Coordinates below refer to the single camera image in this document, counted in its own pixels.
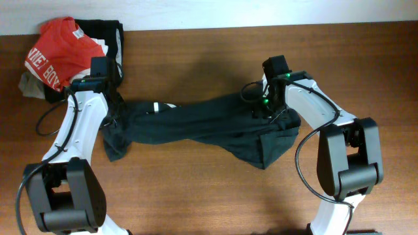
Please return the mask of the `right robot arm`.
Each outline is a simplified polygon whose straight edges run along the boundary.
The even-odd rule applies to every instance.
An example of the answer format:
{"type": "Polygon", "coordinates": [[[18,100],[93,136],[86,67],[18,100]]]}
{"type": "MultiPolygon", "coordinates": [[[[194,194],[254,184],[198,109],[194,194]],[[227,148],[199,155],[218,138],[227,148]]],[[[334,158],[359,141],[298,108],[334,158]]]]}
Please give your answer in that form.
{"type": "Polygon", "coordinates": [[[319,137],[316,170],[323,192],[313,189],[297,169],[305,187],[321,200],[306,233],[349,234],[356,208],[383,181],[377,123],[340,108],[305,70],[292,71],[283,55],[268,58],[262,67],[262,95],[256,102],[268,112],[290,108],[312,128],[297,146],[296,167],[303,145],[314,135],[319,137]]]}

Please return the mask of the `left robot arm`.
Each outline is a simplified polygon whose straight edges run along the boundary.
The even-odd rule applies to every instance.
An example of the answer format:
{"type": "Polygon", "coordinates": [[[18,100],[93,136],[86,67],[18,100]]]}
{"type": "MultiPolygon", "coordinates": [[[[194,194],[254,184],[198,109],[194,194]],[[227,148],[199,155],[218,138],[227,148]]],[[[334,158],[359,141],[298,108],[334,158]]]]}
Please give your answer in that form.
{"type": "Polygon", "coordinates": [[[91,168],[98,132],[117,123],[124,101],[116,91],[120,64],[109,57],[94,57],[89,75],[75,79],[65,92],[67,111],[57,136],[42,161],[25,167],[15,212],[20,214],[22,193],[27,193],[41,232],[52,234],[129,234],[107,214],[106,197],[91,168]]]}

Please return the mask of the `dark green Nike t-shirt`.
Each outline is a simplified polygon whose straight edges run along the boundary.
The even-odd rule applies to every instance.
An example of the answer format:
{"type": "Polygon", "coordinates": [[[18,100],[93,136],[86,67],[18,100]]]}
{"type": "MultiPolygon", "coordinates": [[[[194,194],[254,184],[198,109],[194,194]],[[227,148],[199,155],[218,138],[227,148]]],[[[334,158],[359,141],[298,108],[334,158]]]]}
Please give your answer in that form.
{"type": "Polygon", "coordinates": [[[293,146],[301,120],[290,108],[266,118],[255,118],[254,110],[237,93],[185,106],[132,101],[114,124],[102,129],[104,150],[110,161],[117,161],[134,142],[194,140],[264,170],[293,146]]]}

